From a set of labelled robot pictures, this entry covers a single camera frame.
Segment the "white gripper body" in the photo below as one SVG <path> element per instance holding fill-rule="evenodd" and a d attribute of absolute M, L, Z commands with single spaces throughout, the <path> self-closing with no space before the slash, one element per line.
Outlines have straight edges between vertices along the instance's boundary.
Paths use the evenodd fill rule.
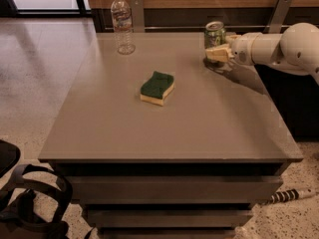
<path fill-rule="evenodd" d="M 257 52 L 257 41 L 262 34 L 246 33 L 236 38 L 231 44 L 231 52 L 233 59 L 240 65 L 255 65 L 255 57 Z"/>

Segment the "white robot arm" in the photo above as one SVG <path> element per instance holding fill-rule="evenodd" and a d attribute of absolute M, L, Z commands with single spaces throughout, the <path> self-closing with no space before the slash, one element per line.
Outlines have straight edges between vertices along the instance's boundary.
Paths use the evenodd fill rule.
<path fill-rule="evenodd" d="M 309 23 L 292 25 L 282 34 L 230 35 L 225 44 L 206 48 L 205 54 L 218 62 L 234 60 L 239 65 L 310 75 L 319 85 L 319 28 Z"/>

